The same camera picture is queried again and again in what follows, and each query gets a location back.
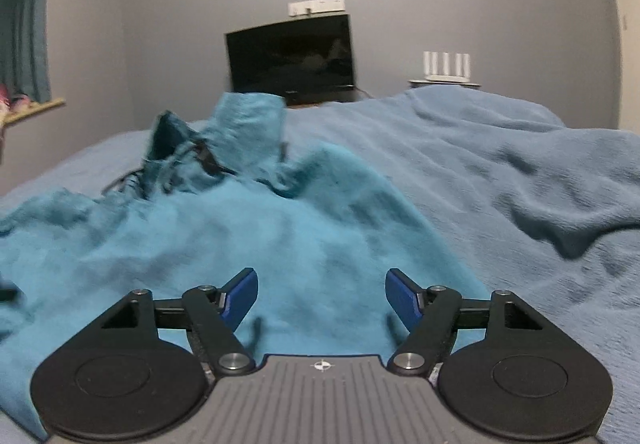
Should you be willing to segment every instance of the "television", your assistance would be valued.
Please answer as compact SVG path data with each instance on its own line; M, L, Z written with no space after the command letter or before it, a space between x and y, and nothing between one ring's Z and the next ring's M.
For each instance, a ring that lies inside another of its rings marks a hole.
M346 14L299 18L225 38L234 91L274 93L287 104L341 100L336 92L353 93Z

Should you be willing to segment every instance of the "metal screw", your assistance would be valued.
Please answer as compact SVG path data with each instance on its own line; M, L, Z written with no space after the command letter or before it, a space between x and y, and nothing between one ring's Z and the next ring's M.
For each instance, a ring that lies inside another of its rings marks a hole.
M251 360L246 355L239 354L238 352L225 354L218 360L218 364L227 370L239 370L249 363L251 363Z
M394 364L405 370L416 370L424 364L424 357L413 352L405 352L394 357Z

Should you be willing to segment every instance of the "white door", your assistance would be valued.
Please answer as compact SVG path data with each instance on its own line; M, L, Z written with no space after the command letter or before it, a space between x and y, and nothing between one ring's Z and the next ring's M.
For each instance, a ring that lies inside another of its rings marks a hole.
M620 119L618 127L640 134L640 0L616 0L620 21Z

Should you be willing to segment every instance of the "teal curtain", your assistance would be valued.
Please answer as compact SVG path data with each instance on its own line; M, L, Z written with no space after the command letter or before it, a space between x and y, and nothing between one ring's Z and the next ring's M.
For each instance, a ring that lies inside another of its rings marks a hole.
M0 0L0 83L37 102L51 99L46 6L47 0Z

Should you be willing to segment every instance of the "small table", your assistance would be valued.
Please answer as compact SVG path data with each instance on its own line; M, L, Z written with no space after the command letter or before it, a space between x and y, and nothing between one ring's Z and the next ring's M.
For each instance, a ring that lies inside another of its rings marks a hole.
M432 86L436 84L448 84L449 86L455 84L457 86L464 86L465 88L474 88L475 90L482 86L482 84L476 84L474 82L446 82L439 80L426 80L421 78L414 78L409 80L409 85L411 85L411 88L420 88L421 86Z

